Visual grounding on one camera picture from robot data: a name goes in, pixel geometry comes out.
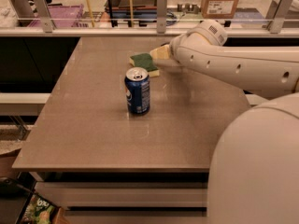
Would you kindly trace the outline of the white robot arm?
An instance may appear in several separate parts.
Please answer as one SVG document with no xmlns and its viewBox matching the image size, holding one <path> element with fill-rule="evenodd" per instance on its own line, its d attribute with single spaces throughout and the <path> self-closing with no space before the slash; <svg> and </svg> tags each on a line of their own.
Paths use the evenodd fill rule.
<svg viewBox="0 0 299 224">
<path fill-rule="evenodd" d="M 206 20 L 151 51 L 263 97 L 222 133 L 207 188 L 208 224 L 299 224 L 299 49 L 228 47 Z"/>
</svg>

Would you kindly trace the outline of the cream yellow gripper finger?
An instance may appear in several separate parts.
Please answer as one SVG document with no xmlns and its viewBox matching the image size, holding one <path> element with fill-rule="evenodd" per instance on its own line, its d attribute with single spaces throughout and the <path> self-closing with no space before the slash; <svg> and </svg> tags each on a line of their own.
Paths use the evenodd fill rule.
<svg viewBox="0 0 299 224">
<path fill-rule="evenodd" d="M 170 48 L 169 45 L 163 45 L 160 46 L 159 48 L 153 49 L 149 55 L 154 59 L 154 60 L 168 60 L 170 58 Z"/>
</svg>

